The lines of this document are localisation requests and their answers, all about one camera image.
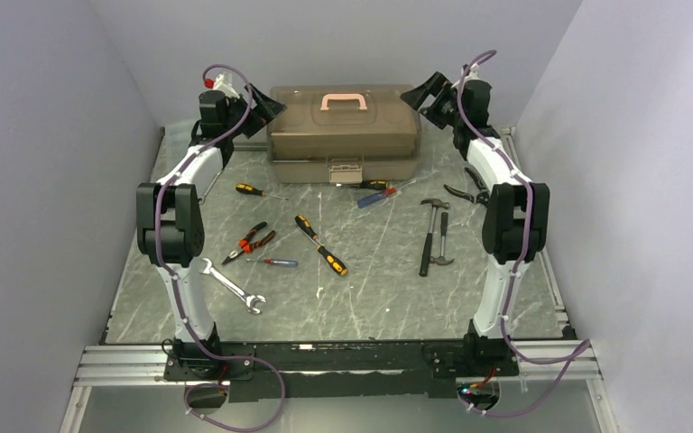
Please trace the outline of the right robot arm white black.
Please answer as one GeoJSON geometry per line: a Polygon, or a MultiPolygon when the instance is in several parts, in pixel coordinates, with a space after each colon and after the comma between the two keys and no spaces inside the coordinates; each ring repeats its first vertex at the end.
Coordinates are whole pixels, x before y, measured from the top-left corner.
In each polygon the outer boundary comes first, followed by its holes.
{"type": "Polygon", "coordinates": [[[453,145],[485,196],[487,275],[472,325],[479,337],[507,341],[522,277],[547,241],[550,189],[526,176],[505,150],[489,122],[491,91],[475,73],[457,83],[435,73],[401,99],[438,129],[452,128],[453,145]]]}

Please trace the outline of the beige plastic toolbox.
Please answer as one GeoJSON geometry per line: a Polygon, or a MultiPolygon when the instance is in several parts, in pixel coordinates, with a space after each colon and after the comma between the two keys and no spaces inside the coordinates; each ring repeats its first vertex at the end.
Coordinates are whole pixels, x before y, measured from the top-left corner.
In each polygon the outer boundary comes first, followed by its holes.
{"type": "Polygon", "coordinates": [[[271,90],[285,111],[267,128],[268,162],[281,183],[407,180],[420,162],[410,84],[289,86],[271,90]]]}

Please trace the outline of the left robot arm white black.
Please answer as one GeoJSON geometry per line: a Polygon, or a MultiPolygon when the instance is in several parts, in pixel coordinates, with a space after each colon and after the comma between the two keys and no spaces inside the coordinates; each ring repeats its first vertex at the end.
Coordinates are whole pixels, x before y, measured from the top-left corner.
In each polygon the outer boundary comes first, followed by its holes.
{"type": "Polygon", "coordinates": [[[199,95],[199,119],[184,157],[165,176],[136,190],[136,242],[162,277],[175,319],[174,352],[188,357],[199,378],[223,366],[215,320],[199,279],[205,244],[201,200],[227,166],[239,134],[251,137],[280,116],[286,105],[253,85],[244,94],[229,85],[199,95]]]}

